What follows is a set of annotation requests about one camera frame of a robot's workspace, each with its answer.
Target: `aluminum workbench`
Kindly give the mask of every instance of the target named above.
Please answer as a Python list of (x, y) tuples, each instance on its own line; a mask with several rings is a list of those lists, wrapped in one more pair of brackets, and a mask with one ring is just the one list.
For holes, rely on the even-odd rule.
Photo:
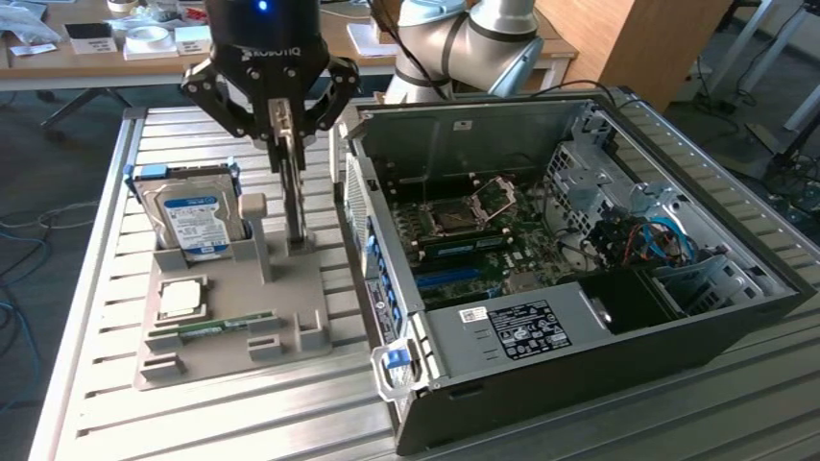
[[(625, 113), (819, 286), (817, 248), (647, 107), (631, 105)], [(267, 231), (283, 227), (283, 216), (279, 178), (269, 172), (265, 154), (247, 139), (235, 139), (199, 109), (128, 112), (32, 460), (396, 458), (331, 194), (336, 172), (328, 144), (325, 136), (308, 149), (304, 191), (307, 222), (323, 261), (333, 352), (276, 368), (139, 392), (131, 382), (155, 235), (121, 184), (124, 163), (183, 165), (235, 157), (244, 191), (264, 192), (273, 199)], [(619, 155), (639, 175), (655, 170), (639, 153), (631, 156), (625, 150)], [(701, 369), (412, 459), (801, 459), (820, 453), (819, 392), (815, 298)]]

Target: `blue hard drive label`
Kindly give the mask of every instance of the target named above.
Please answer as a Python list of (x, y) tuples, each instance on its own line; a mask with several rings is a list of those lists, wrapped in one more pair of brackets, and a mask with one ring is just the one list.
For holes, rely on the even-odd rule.
[(180, 248), (195, 260), (219, 257), (228, 249), (228, 231), (216, 217), (216, 197), (172, 199), (165, 201), (164, 206)]
[(492, 310), (488, 314), (492, 328), (512, 360), (573, 344), (544, 300)]

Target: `table leg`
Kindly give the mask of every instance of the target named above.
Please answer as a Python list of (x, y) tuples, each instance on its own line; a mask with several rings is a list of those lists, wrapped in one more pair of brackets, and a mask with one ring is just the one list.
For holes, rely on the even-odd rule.
[(116, 89), (113, 88), (105, 88), (105, 92), (108, 93), (108, 95), (112, 97), (112, 99), (115, 101), (117, 101), (120, 103), (120, 105), (124, 108), (132, 108), (133, 106), (131, 106), (131, 103), (128, 101), (125, 101), (125, 98), (123, 98), (121, 94), (119, 94), (116, 92)]
[(792, 35), (800, 29), (800, 26), (804, 24), (804, 21), (808, 15), (809, 15), (809, 12), (807, 10), (800, 10), (797, 15), (792, 18), (788, 25), (783, 29), (783, 32), (780, 33), (777, 40), (771, 46), (769, 51), (764, 55), (757, 65), (753, 67), (751, 74), (748, 74), (748, 77), (743, 80), (740, 84), (740, 91), (745, 91), (747, 93), (752, 92), (755, 85), (757, 84), (757, 82), (760, 82), (760, 79), (764, 77), (764, 75), (769, 71), (771, 66), (773, 65), (773, 62), (777, 59), (777, 56), (780, 56), (780, 53), (783, 52), (783, 48), (785, 48), (785, 45), (789, 44)]
[(735, 40), (735, 43), (732, 44), (732, 47), (729, 48), (724, 59), (720, 61), (720, 64), (715, 68), (712, 75), (705, 82), (705, 88), (708, 89), (709, 94), (713, 94), (715, 89), (720, 86), (720, 82), (723, 81), (723, 78), (729, 72), (729, 69), (735, 65), (735, 62), (739, 60), (740, 53), (748, 45), (748, 42), (755, 35), (755, 32), (757, 31), (757, 28), (760, 27), (760, 22), (767, 16), (767, 13), (769, 12), (773, 3), (773, 0), (763, 0), (763, 3), (757, 8), (757, 11), (755, 12), (755, 15), (745, 23), (743, 32), (740, 32), (740, 35), (737, 36), (737, 39)]
[(40, 124), (40, 128), (48, 130), (53, 125), (56, 125), (60, 120), (68, 117), (75, 110), (81, 108), (85, 104), (91, 102), (93, 98), (96, 98), (104, 92), (104, 88), (89, 88), (83, 93), (77, 95), (72, 101), (60, 108), (57, 112), (55, 112), (49, 118), (47, 118), (45, 122)]
[(783, 124), (789, 132), (795, 132), (805, 122), (805, 118), (820, 110), (820, 85), (815, 88), (804, 103), (800, 105), (789, 119)]

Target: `plastic bag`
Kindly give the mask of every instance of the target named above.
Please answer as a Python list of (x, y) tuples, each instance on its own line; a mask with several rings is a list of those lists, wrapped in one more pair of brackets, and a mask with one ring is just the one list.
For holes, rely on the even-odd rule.
[(203, 21), (183, 17), (177, 12), (161, 11), (156, 6), (137, 7), (132, 12), (133, 14), (127, 17), (105, 21), (116, 31), (127, 31), (144, 26), (159, 26), (173, 31), (177, 27), (201, 26), (204, 24)]
[(0, 6), (0, 31), (12, 31), (27, 45), (61, 41), (60, 34), (25, 8)]

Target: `hard drive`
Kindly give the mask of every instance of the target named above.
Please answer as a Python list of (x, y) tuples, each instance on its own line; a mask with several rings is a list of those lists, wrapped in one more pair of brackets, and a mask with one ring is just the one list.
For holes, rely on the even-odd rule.
[(125, 184), (145, 208), (160, 248), (181, 249), (188, 261), (228, 255), (247, 238), (240, 218), (239, 166), (125, 166)]

